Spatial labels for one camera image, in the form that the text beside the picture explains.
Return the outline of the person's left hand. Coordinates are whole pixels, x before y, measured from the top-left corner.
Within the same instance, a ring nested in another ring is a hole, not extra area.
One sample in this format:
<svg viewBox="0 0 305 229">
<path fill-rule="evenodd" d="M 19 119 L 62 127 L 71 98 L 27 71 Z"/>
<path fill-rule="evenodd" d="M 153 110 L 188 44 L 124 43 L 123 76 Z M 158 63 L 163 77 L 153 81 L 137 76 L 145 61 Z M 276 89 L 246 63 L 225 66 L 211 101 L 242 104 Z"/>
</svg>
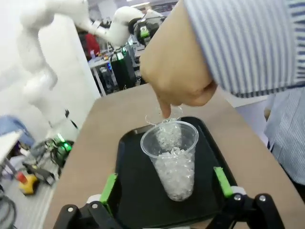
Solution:
<svg viewBox="0 0 305 229">
<path fill-rule="evenodd" d="M 171 106 L 205 105 L 217 88 L 194 36 L 184 34 L 182 39 L 191 46 L 182 47 L 178 36 L 158 31 L 140 57 L 142 77 L 153 88 L 165 118 Z"/>
</svg>

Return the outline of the clear plastic cup with ice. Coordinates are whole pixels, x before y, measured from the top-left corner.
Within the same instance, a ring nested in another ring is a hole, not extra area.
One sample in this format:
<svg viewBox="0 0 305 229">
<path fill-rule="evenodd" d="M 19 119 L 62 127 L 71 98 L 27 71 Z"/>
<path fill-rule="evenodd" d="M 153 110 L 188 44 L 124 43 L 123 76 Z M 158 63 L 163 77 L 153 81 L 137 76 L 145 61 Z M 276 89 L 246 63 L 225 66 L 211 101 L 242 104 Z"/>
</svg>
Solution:
<svg viewBox="0 0 305 229">
<path fill-rule="evenodd" d="M 193 193 L 198 140 L 198 130 L 184 121 L 160 123 L 141 138 L 142 151 L 173 201 L 184 201 Z"/>
</svg>

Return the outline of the small clear plastic cup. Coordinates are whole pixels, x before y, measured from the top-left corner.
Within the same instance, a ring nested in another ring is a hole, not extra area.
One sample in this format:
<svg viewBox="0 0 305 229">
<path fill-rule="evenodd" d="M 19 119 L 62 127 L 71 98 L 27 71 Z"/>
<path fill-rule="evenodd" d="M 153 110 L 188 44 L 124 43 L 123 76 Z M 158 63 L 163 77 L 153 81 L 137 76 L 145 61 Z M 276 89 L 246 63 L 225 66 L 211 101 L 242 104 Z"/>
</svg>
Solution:
<svg viewBox="0 0 305 229">
<path fill-rule="evenodd" d="M 180 106 L 172 106 L 171 114 L 168 118 L 164 118 L 159 106 L 153 112 L 146 115 L 145 120 L 150 125 L 158 125 L 160 123 L 167 123 L 172 121 L 180 121 L 183 114 L 183 109 Z"/>
</svg>

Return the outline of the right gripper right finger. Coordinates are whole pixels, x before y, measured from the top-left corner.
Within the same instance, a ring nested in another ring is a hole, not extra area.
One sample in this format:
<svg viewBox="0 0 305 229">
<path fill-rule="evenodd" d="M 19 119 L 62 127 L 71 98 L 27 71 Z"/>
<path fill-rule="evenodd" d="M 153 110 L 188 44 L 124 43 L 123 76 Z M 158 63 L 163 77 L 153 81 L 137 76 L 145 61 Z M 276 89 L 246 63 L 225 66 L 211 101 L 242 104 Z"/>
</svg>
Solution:
<svg viewBox="0 0 305 229">
<path fill-rule="evenodd" d="M 245 222 L 249 229 L 285 229 L 269 194 L 249 197 L 244 188 L 230 185 L 222 167 L 213 168 L 213 185 L 222 206 L 213 218 L 213 229 L 233 229 L 237 222 Z"/>
</svg>

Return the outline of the person in red top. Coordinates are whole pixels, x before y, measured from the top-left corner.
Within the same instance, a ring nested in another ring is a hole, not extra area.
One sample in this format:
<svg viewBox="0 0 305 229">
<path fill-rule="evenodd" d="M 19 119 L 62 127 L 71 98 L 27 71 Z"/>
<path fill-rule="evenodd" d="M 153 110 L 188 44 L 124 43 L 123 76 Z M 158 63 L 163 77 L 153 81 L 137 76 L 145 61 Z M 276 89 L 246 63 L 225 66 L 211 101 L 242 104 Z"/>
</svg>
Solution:
<svg viewBox="0 0 305 229">
<path fill-rule="evenodd" d="M 98 54 L 100 53 L 100 46 L 95 36 L 93 36 L 90 33 L 87 33 L 85 35 L 85 43 L 86 43 L 86 54 L 88 55 L 88 57 L 91 57 L 91 52 L 93 52 L 95 56 L 98 56 Z"/>
</svg>

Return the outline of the yellow emergency stop box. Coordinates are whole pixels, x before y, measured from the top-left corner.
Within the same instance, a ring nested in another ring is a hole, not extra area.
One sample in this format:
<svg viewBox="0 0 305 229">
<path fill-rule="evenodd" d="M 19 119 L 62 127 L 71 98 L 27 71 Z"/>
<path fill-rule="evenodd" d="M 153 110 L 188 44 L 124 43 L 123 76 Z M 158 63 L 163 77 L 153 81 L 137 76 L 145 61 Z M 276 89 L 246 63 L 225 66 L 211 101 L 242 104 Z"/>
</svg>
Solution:
<svg viewBox="0 0 305 229">
<path fill-rule="evenodd" d="M 17 173 L 16 179 L 19 182 L 19 189 L 25 196 L 34 195 L 36 193 L 39 180 L 33 175 L 24 175 L 22 172 Z"/>
</svg>

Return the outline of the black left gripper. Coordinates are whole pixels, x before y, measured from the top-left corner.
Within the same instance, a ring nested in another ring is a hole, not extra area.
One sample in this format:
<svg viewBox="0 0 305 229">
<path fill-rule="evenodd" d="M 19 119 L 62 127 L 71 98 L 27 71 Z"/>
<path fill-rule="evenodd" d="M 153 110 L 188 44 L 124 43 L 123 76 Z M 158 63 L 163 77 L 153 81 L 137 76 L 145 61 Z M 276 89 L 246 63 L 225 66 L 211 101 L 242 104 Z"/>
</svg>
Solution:
<svg viewBox="0 0 305 229">
<path fill-rule="evenodd" d="M 128 31 L 141 45 L 147 45 L 163 22 L 164 17 L 132 19 L 128 23 Z"/>
</svg>

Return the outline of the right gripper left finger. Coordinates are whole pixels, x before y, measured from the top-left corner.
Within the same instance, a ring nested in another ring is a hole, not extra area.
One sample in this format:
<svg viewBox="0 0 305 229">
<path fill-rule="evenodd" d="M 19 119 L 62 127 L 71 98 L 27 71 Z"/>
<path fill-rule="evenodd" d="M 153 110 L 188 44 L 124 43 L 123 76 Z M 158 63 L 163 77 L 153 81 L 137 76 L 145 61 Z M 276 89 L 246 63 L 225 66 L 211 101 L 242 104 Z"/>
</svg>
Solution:
<svg viewBox="0 0 305 229">
<path fill-rule="evenodd" d="M 57 229 L 119 229 L 115 216 L 119 206 L 119 179 L 116 173 L 108 176 L 97 200 L 82 208 L 68 204 L 57 217 Z"/>
</svg>

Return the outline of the person's left forearm striped sleeve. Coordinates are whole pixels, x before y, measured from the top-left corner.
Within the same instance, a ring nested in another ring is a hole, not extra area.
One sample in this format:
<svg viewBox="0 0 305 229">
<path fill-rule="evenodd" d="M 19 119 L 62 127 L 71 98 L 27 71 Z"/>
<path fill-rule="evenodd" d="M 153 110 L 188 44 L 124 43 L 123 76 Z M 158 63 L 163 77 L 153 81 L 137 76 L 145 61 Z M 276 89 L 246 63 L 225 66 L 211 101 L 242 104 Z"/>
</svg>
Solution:
<svg viewBox="0 0 305 229">
<path fill-rule="evenodd" d="M 305 0 L 184 0 L 212 79 L 255 97 L 305 87 Z"/>
</svg>

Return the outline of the black plastic serving tray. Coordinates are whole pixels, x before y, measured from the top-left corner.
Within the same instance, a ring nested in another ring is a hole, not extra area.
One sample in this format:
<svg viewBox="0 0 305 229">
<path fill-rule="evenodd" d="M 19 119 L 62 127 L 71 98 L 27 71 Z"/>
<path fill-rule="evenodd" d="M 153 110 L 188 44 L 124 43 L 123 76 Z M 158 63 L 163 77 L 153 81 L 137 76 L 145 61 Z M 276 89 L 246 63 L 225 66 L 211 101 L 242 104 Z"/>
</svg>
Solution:
<svg viewBox="0 0 305 229">
<path fill-rule="evenodd" d="M 133 129 L 119 140 L 115 172 L 122 197 L 116 218 L 125 228 L 173 228 L 212 218 L 224 204 L 213 189 L 214 167 L 223 168 L 230 185 L 237 184 L 204 122 L 192 116 L 182 117 L 182 121 L 194 125 L 199 132 L 194 189 L 183 202 L 168 198 L 150 158 L 140 147 L 149 125 Z"/>
</svg>

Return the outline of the person in striped blue shirt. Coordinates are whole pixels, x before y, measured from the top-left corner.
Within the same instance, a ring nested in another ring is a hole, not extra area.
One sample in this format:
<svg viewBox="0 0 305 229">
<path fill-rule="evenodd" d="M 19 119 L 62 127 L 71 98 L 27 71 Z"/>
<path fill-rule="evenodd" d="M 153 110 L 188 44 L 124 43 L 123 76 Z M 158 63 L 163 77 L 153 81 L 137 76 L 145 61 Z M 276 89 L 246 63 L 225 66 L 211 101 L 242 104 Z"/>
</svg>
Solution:
<svg viewBox="0 0 305 229">
<path fill-rule="evenodd" d="M 305 200 L 305 88 L 270 95 L 264 117 L 268 148 Z"/>
</svg>

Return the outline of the black computer tower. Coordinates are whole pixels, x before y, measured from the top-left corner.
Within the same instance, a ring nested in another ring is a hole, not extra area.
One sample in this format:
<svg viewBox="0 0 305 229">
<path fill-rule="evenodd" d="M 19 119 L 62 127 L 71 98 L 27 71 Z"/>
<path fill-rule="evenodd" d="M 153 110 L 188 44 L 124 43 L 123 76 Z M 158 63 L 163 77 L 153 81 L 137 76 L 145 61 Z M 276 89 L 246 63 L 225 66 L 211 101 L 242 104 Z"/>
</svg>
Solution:
<svg viewBox="0 0 305 229">
<path fill-rule="evenodd" d="M 120 90 L 135 86 L 136 76 L 128 52 L 116 50 L 111 57 L 110 63 Z"/>
</svg>

